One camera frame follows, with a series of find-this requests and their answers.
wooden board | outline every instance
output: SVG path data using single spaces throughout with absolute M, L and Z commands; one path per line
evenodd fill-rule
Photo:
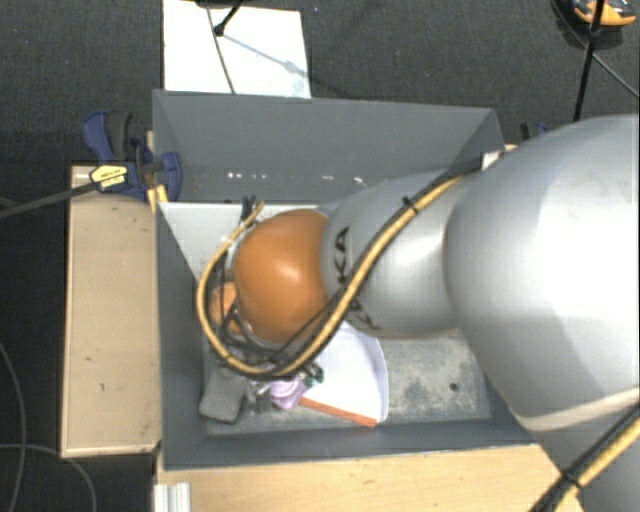
M 558 471 L 537 445 L 165 472 L 189 482 L 193 512 L 527 512 Z M 577 501 L 559 512 L 581 512 Z
M 89 169 L 75 167 L 72 186 Z M 98 192 L 69 212 L 60 452 L 150 452 L 160 439 L 153 216 Z

gray sponge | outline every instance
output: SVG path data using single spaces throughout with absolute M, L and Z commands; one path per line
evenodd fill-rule
M 200 401 L 200 414 L 224 423 L 234 423 L 245 396 L 245 380 L 226 368 L 212 368 Z

black carpet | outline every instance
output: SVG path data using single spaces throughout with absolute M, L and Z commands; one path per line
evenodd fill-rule
M 548 0 L 261 1 L 296 8 L 316 97 L 485 106 L 505 140 L 522 122 L 568 123 L 583 51 Z M 150 91 L 162 86 L 160 0 L 2 0 L 0 197 L 27 201 L 63 190 L 75 160 L 91 159 L 80 122 L 104 108 L 151 127 Z M 639 25 L 601 57 L 638 88 Z M 638 101 L 594 64 L 584 117 L 638 112 Z M 0 221 L 0 341 L 25 396 L 30 443 L 58 446 L 65 297 L 64 205 Z M 0 364 L 0 443 L 20 439 L 10 374 Z M 0 450 L 0 510 L 18 466 Z M 149 510 L 150 456 L 81 461 L 98 510 Z M 90 510 L 82 478 L 30 452 L 16 510 Z

gray box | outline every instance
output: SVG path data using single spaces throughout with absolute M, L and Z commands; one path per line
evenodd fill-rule
M 501 149 L 493 111 L 156 91 L 153 113 L 156 152 L 178 152 L 185 172 L 181 202 L 162 205 L 156 218 L 166 469 L 531 442 L 455 336 L 381 340 L 390 416 L 375 429 L 306 410 L 245 411 L 234 425 L 198 412 L 211 355 L 194 276 L 237 222 L 242 196 L 258 195 L 275 213 Z

white card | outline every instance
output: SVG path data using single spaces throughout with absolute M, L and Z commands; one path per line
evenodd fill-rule
M 389 414 L 389 377 L 380 342 L 343 322 L 316 362 L 325 380 L 310 388 L 304 398 L 329 414 L 381 423 Z M 304 401 L 301 405 L 311 406 Z
M 165 89 L 230 93 L 206 9 L 163 4 Z M 211 9 L 214 26 L 228 12 Z M 311 97 L 299 12 L 241 7 L 218 43 L 237 94 Z

